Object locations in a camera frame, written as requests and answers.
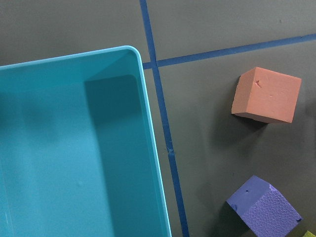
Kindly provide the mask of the teal plastic bin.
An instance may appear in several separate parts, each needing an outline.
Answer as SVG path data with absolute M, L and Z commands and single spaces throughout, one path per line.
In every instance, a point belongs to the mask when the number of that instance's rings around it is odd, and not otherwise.
M 0 234 L 171 236 L 137 49 L 1 67 Z

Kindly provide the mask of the orange foam block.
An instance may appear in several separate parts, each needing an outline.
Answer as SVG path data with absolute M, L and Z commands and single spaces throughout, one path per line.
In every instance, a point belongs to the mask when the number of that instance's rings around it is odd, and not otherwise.
M 239 77 L 231 113 L 264 123 L 292 123 L 302 79 L 255 67 Z

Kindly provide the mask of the purple foam block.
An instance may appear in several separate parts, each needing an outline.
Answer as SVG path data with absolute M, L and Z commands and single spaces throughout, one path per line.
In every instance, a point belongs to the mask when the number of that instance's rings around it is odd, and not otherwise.
M 284 237 L 303 220 L 280 191 L 255 175 L 227 203 L 258 237 Z

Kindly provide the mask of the yellow-green foam block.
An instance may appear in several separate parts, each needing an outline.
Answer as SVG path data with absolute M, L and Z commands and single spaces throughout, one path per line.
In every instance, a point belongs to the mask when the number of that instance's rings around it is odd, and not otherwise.
M 310 231 L 306 231 L 302 237 L 316 237 L 316 235 L 314 235 L 312 232 Z

